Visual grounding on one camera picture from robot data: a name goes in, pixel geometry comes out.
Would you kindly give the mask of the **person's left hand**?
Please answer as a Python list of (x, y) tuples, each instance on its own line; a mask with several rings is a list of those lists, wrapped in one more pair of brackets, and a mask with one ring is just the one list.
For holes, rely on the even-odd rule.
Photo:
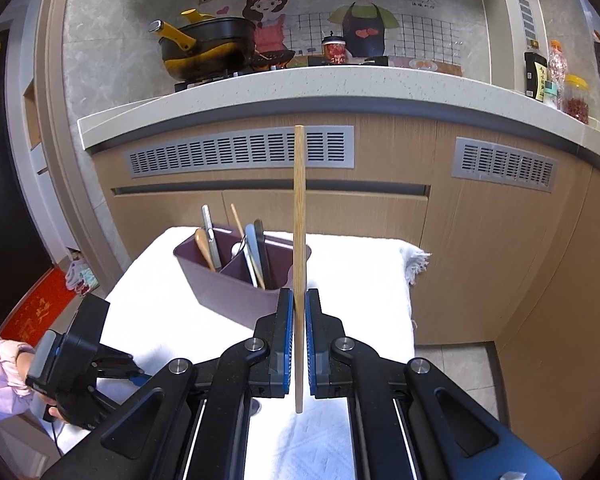
[[(18, 370), (18, 374), (22, 380), (27, 379), (33, 359), (34, 354), (32, 352), (20, 351), (18, 353), (16, 359), (16, 367)], [(57, 418), (62, 422), (66, 422), (65, 417), (62, 416), (61, 412), (58, 410), (57, 402), (54, 399), (49, 398), (48, 396), (44, 396), (44, 394), (38, 392), (38, 390), (35, 390), (35, 394), (45, 405), (48, 406), (48, 412), (50, 413), (50, 416), (52, 416), (53, 418)]]

